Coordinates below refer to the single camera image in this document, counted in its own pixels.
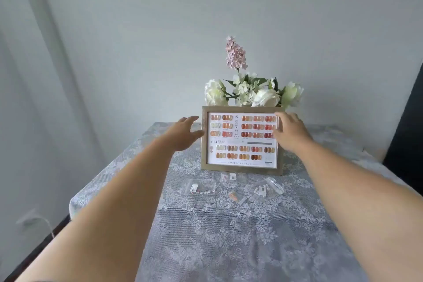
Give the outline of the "person's right hand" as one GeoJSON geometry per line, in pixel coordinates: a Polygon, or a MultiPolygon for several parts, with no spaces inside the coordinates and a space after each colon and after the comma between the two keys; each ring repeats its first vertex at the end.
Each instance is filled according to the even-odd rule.
{"type": "Polygon", "coordinates": [[[296,113],[281,111],[275,112],[275,115],[279,119],[279,126],[282,126],[282,142],[278,142],[278,144],[284,150],[298,155],[314,142],[296,113]]]}

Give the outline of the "person's left hand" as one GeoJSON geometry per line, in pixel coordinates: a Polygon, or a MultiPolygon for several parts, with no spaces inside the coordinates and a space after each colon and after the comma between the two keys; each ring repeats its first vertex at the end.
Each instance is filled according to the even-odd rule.
{"type": "Polygon", "coordinates": [[[199,116],[183,117],[167,129],[163,138],[171,151],[183,151],[194,143],[189,140],[189,133],[193,132],[191,127],[198,119],[199,116]]]}

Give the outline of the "person's right forearm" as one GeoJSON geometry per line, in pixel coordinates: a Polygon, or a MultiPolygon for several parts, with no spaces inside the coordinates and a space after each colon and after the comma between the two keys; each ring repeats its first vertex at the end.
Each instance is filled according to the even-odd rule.
{"type": "Polygon", "coordinates": [[[370,281],[423,282],[423,197],[309,138],[283,147],[303,162],[370,281]]]}

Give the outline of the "person's left forearm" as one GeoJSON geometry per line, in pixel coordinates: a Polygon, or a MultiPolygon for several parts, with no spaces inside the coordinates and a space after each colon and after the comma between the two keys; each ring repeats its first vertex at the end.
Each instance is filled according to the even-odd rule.
{"type": "Polygon", "coordinates": [[[135,282],[175,152],[163,136],[131,160],[16,282],[135,282]]]}

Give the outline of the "large white artificial rose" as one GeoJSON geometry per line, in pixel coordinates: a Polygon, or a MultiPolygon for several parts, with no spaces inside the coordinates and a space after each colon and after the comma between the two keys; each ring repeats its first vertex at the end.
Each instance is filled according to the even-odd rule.
{"type": "Polygon", "coordinates": [[[280,101],[280,95],[273,89],[261,89],[257,91],[252,100],[252,107],[276,107],[280,101]]]}
{"type": "Polygon", "coordinates": [[[284,109],[297,107],[301,101],[304,88],[299,83],[289,82],[283,90],[281,96],[281,106],[284,109]]]}
{"type": "Polygon", "coordinates": [[[228,106],[226,88],[220,80],[209,80],[205,85],[204,94],[207,106],[228,106]]]}

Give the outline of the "wooden framed nail colour chart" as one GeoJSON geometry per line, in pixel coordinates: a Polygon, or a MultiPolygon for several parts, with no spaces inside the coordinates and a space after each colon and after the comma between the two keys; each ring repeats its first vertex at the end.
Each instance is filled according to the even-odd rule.
{"type": "Polygon", "coordinates": [[[282,176],[281,107],[203,106],[201,169],[282,176]]]}

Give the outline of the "clear bag with white beads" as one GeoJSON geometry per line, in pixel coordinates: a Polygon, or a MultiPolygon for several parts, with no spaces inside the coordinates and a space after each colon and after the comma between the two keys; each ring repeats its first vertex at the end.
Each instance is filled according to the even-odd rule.
{"type": "Polygon", "coordinates": [[[183,184],[182,194],[185,196],[214,194],[216,184],[214,179],[187,179],[183,184]]]}

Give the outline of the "clear bag with white nails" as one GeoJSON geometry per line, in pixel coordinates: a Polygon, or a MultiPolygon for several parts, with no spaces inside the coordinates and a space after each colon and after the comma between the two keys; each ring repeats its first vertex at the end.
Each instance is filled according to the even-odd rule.
{"type": "Polygon", "coordinates": [[[252,184],[250,193],[253,199],[257,201],[264,201],[279,195],[283,195],[285,190],[272,177],[267,177],[255,184],[252,184]]]}

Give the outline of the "small clear bag red label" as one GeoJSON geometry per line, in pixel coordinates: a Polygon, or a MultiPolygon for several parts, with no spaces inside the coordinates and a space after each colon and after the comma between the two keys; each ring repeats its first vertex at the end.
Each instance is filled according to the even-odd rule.
{"type": "Polygon", "coordinates": [[[222,172],[220,175],[221,183],[235,183],[235,184],[246,184],[247,178],[245,173],[229,173],[222,172]]]}

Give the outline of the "small white blossom cluster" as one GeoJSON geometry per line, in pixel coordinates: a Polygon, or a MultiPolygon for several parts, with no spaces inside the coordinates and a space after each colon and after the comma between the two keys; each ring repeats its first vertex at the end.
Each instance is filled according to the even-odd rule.
{"type": "Polygon", "coordinates": [[[252,106],[258,89],[257,74],[237,73],[233,76],[232,85],[234,86],[233,95],[235,106],[252,106]]]}

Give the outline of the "clear bag with orange nails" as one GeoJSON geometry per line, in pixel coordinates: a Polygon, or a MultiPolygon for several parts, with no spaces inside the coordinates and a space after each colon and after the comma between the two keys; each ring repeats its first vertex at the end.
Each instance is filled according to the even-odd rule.
{"type": "Polygon", "coordinates": [[[246,196],[236,192],[235,190],[228,192],[227,197],[229,199],[229,202],[234,205],[242,205],[247,201],[246,196]]]}

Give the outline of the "pink lilac flower sprig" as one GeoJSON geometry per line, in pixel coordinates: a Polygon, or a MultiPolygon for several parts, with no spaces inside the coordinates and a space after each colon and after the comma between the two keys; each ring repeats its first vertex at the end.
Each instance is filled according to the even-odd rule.
{"type": "Polygon", "coordinates": [[[225,45],[226,66],[232,70],[240,72],[246,70],[246,51],[236,42],[235,37],[228,36],[225,45]]]}

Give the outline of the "white lace tablecloth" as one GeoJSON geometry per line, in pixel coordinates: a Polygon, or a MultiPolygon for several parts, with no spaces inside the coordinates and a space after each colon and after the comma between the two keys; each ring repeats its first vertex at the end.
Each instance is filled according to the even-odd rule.
{"type": "Polygon", "coordinates": [[[366,273],[327,214],[297,156],[284,152],[285,193],[253,199],[268,175],[221,183],[201,169],[201,139],[170,162],[135,282],[367,282],[366,273]],[[214,194],[182,194],[187,179],[214,179],[214,194]],[[247,197],[229,202],[235,190],[247,197]]]}

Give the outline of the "black furniture panel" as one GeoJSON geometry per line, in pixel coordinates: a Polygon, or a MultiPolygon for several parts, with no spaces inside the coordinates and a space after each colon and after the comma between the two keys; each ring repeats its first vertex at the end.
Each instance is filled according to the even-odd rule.
{"type": "Polygon", "coordinates": [[[423,63],[383,165],[423,196],[423,63]]]}

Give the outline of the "white wall socket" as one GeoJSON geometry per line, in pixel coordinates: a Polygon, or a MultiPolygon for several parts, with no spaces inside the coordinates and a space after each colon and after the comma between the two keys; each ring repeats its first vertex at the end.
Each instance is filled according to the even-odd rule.
{"type": "Polygon", "coordinates": [[[37,213],[37,209],[33,208],[29,210],[27,213],[22,215],[17,221],[17,226],[26,226],[29,225],[31,222],[36,221],[39,218],[39,215],[37,213]]]}

